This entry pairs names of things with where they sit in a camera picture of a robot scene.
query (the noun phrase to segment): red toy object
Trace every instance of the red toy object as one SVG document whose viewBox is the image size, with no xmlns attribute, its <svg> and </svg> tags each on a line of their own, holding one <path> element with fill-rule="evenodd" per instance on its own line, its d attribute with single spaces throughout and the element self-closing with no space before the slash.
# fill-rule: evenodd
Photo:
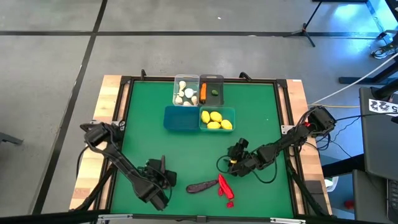
<svg viewBox="0 0 398 224">
<path fill-rule="evenodd" d="M 227 181 L 221 174 L 218 174 L 218 183 L 220 184 L 220 187 L 218 189 L 218 195 L 222 196 L 223 194 L 225 194 L 226 198 L 228 198 L 229 200 L 229 202 L 226 204 L 227 208 L 233 208 L 234 192 L 232 191 L 231 187 L 229 187 Z"/>
</svg>

